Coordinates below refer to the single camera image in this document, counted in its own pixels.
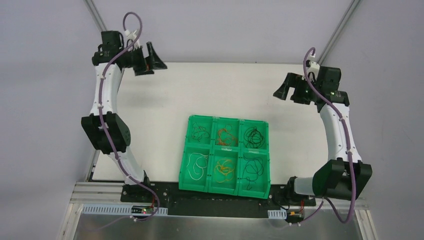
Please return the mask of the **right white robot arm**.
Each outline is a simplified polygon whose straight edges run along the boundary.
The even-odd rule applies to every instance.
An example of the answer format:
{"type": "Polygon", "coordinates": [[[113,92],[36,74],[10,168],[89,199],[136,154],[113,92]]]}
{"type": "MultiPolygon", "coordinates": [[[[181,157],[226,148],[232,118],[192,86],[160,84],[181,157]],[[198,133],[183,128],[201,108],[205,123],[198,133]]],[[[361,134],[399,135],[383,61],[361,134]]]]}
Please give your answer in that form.
{"type": "Polygon", "coordinates": [[[342,72],[336,67],[322,66],[305,77],[289,72],[273,96],[285,100],[290,88],[294,103],[314,103],[324,124],[328,161],[312,177],[291,177],[283,188],[284,200],[296,205],[303,198],[356,200],[370,180],[373,170],[362,161],[350,127],[350,101],[339,90],[342,72]]]}

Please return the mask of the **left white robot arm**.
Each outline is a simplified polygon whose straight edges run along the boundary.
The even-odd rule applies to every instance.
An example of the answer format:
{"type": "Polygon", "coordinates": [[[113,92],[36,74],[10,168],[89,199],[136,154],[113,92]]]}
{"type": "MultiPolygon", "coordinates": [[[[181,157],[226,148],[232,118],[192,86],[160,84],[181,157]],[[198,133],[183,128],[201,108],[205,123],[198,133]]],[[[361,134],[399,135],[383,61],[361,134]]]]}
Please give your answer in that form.
{"type": "Polygon", "coordinates": [[[133,69],[135,76],[142,76],[168,67],[151,42],[147,42],[148,56],[144,56],[140,35],[140,30],[101,32],[102,43],[91,59],[96,74],[94,100],[89,115],[81,118],[81,126],[94,149],[118,167],[124,177],[124,191],[133,191],[134,197],[144,203],[152,198],[153,189],[146,171],[132,153],[130,129],[118,114],[118,91],[125,69],[133,69]]]}

